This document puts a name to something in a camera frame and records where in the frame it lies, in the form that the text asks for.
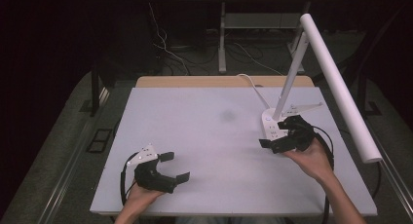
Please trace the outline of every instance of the table surface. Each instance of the table surface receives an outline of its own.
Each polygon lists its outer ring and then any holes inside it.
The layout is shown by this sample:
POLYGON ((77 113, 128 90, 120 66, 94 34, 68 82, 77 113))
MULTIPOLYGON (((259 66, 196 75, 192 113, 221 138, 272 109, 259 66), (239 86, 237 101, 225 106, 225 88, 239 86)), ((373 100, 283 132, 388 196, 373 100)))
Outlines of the table surface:
MULTIPOLYGON (((285 77, 250 77, 271 106, 285 77)), ((296 77, 287 106, 325 103, 310 78, 296 77)), ((119 176, 126 158, 152 143, 175 159, 161 174, 191 172, 190 180, 152 204, 145 215, 318 215, 324 193, 291 160, 262 149, 260 117, 266 109, 247 77, 141 77, 132 89, 100 178, 91 212, 116 215, 122 208, 119 176)), ((334 142, 336 175, 364 215, 377 208, 324 104, 302 117, 334 142)), ((126 184, 133 178, 127 170, 126 184)))

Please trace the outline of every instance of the floor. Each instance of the floor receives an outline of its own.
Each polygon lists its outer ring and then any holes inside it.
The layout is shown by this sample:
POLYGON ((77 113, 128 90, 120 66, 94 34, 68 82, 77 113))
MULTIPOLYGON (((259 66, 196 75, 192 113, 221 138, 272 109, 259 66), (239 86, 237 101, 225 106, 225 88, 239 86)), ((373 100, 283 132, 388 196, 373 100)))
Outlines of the floor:
MULTIPOLYGON (((229 30, 226 35, 226 75, 285 75, 291 62, 286 43, 292 40, 293 35, 293 31, 289 30, 229 30)), ((350 56, 363 36, 363 33, 356 31, 322 33, 336 62, 350 56)), ((169 50, 176 56, 159 52, 162 69, 158 75, 187 75, 188 70, 191 75, 220 75, 217 43, 216 30, 206 32, 206 46, 202 49, 194 49, 184 41, 171 40, 169 50)), ((307 76, 320 74, 311 48, 304 57, 303 66, 307 76)), ((1 223, 113 223, 110 217, 91 213, 89 208, 110 151, 114 131, 134 84, 135 80, 124 78, 118 80, 113 88, 103 89, 101 107, 94 117, 90 117, 90 74, 79 82, 1 223), (86 149, 98 130, 111 130, 106 148, 102 153, 88 153, 86 149)), ((373 193, 380 177, 378 166, 360 161, 327 84, 319 81, 316 86, 321 88, 338 128, 343 130, 342 136, 357 168, 373 193)), ((356 93, 356 90, 356 85, 351 87, 352 93, 356 93)), ((368 84, 367 100, 375 103, 380 110, 380 114, 368 117, 369 125, 407 187, 412 188, 412 131, 373 83, 368 84)), ((412 222, 385 174, 380 179, 380 189, 374 201, 378 216, 366 217, 368 223, 412 222)), ((294 223, 321 222, 320 216, 291 217, 291 220, 294 223)))

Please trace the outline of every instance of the dark background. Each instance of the dark background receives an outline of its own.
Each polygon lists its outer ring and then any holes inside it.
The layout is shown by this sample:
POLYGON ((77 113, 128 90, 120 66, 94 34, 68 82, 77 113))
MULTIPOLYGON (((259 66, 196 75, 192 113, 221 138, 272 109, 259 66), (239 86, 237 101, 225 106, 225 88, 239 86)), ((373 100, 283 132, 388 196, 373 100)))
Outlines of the dark background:
MULTIPOLYGON (((310 13, 320 30, 374 34, 405 1, 320 0, 310 13)), ((298 5, 294 4, 232 3, 229 9, 295 11, 298 5)), ((216 2, 157 2, 154 6, 160 25, 171 36, 197 47, 205 42, 205 29, 218 27, 216 2)), ((365 69, 412 126, 407 104, 412 94, 409 11, 413 8, 409 6, 380 40, 365 69)), ((0 0, 0 30, 1 123, 5 127, 0 146, 2 216, 65 101, 93 64, 105 86, 113 86, 118 79, 155 75, 159 67, 152 46, 153 22, 142 2, 0 0)), ((357 52, 363 55, 370 42, 366 40, 357 52)))

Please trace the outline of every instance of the gray carpet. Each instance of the gray carpet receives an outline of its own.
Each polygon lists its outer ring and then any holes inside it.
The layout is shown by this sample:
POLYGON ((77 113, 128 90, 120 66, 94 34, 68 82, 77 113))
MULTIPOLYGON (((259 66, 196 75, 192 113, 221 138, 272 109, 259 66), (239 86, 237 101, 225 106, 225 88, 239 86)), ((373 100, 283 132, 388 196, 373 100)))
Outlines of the gray carpet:
MULTIPOLYGON (((246 56, 244 51, 235 43, 244 48, 260 63, 277 69, 286 74, 290 64, 286 42, 291 41, 293 33, 288 31, 272 30, 265 34, 258 32, 230 32, 227 40, 227 75, 245 73, 248 75, 277 75, 276 72, 262 67, 246 56)), ((350 56, 363 38, 358 32, 323 33, 323 38, 333 58, 339 62, 350 56)), ((174 42, 172 51, 184 59, 192 75, 219 75, 217 67, 217 37, 213 32, 207 37, 208 46, 205 50, 192 50, 184 43, 174 42)), ((185 70, 179 60, 164 58, 162 74, 183 75, 185 70)), ((318 63, 312 50, 306 53, 303 66, 306 75, 314 77, 320 73, 318 63)), ((94 191, 103 170, 105 160, 113 141, 113 131, 122 117, 126 102, 134 80, 118 81, 117 85, 109 90, 109 96, 103 103, 94 118, 88 112, 80 112, 85 101, 91 99, 90 74, 88 74, 75 88, 72 96, 67 100, 59 119, 46 140, 30 172, 27 174, 19 191, 9 206, 1 223, 36 223, 47 206, 60 176, 66 167, 71 167, 72 173, 68 179, 68 186, 63 187, 63 193, 57 202, 56 212, 47 219, 49 223, 112 223, 109 217, 89 212, 94 197, 94 191), (98 129, 110 129, 108 145, 101 154, 86 152, 94 133, 98 129), (77 160, 73 161, 73 153, 81 148, 77 160)), ((374 165, 366 165, 360 161, 351 137, 346 133, 346 126, 335 106, 331 92, 324 81, 316 83, 321 88, 324 98, 342 130, 349 151, 371 192, 378 182, 378 169, 374 165)), ((357 87, 351 88, 355 93, 357 87)), ((396 111, 383 97, 380 90, 372 83, 368 85, 367 100, 377 104, 381 115, 369 116, 368 122, 380 138, 383 146, 394 162, 398 172, 408 187, 413 187, 413 177, 410 169, 413 168, 413 134, 403 123, 396 111)), ((397 195, 385 175, 381 187, 375 198, 379 215, 367 217, 369 223, 410 223, 410 219, 397 195)), ((295 223, 320 223, 318 217, 291 217, 295 223)))

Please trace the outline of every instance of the hand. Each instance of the hand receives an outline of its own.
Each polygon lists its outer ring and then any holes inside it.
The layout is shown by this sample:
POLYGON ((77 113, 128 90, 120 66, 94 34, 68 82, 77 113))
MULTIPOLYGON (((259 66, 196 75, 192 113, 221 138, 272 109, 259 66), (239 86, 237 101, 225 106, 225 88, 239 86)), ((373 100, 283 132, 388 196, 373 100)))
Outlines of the hand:
POLYGON ((119 216, 116 218, 115 223, 133 223, 140 213, 163 194, 163 192, 144 189, 133 182, 127 202, 125 203, 124 208, 122 208, 119 216))
POLYGON ((292 159, 292 161, 318 183, 322 183, 325 179, 335 176, 324 149, 316 138, 313 139, 311 145, 304 152, 296 150, 287 151, 283 154, 292 159))

